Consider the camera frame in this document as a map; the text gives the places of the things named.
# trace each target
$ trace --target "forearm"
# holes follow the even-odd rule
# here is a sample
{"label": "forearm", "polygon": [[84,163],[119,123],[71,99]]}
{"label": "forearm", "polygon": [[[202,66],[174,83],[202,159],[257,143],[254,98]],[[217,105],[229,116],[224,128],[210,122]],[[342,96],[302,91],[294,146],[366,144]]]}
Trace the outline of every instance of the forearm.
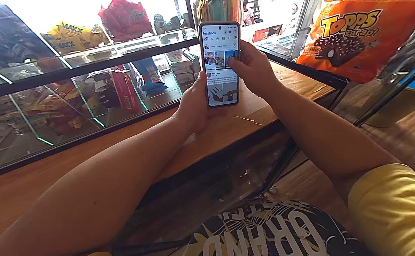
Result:
{"label": "forearm", "polygon": [[398,160],[346,120],[282,85],[265,100],[307,157],[331,178]]}
{"label": "forearm", "polygon": [[0,237],[0,255],[58,255],[108,243],[189,136],[170,118],[83,162]]}

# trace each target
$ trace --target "white shirt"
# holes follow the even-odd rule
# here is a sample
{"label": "white shirt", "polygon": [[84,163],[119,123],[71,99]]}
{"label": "white shirt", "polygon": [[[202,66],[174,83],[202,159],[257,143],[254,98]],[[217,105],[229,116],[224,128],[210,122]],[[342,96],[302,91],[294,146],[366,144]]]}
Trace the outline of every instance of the white shirt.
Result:
{"label": "white shirt", "polygon": [[246,26],[251,25],[252,24],[252,17],[253,17],[253,12],[252,9],[247,9],[247,11],[244,11],[244,9],[242,10],[243,14],[242,14],[242,21],[244,22],[244,24]]}

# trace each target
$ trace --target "phone screen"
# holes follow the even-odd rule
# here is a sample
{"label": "phone screen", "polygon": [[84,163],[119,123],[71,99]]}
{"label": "phone screen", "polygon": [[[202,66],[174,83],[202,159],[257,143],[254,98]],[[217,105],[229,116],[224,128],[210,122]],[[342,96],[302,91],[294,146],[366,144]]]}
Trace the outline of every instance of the phone screen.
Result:
{"label": "phone screen", "polygon": [[234,24],[217,24],[204,25],[201,30],[209,106],[235,104],[239,77],[228,65],[228,59],[239,59],[239,28]]}

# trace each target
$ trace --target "hand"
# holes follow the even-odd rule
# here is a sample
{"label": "hand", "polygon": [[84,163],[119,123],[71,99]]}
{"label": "hand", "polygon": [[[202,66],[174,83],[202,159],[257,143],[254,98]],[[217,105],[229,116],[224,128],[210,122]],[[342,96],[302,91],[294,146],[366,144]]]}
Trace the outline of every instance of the hand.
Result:
{"label": "hand", "polygon": [[201,71],[192,87],[182,95],[181,103],[173,117],[184,123],[190,134],[202,131],[211,116],[224,114],[224,109],[209,110],[206,101],[207,76]]}
{"label": "hand", "polygon": [[240,41],[241,61],[230,58],[230,67],[244,80],[247,88],[261,98],[268,98],[282,84],[275,77],[266,54],[252,44]]}

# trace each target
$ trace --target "wrist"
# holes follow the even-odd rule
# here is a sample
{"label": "wrist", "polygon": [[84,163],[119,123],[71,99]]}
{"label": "wrist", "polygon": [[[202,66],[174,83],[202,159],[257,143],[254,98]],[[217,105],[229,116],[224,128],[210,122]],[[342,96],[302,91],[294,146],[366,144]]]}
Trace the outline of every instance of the wrist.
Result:
{"label": "wrist", "polygon": [[271,105],[275,101],[279,101],[282,98],[282,93],[284,93],[286,87],[276,79],[276,81],[269,83],[268,89],[263,95],[263,99]]}

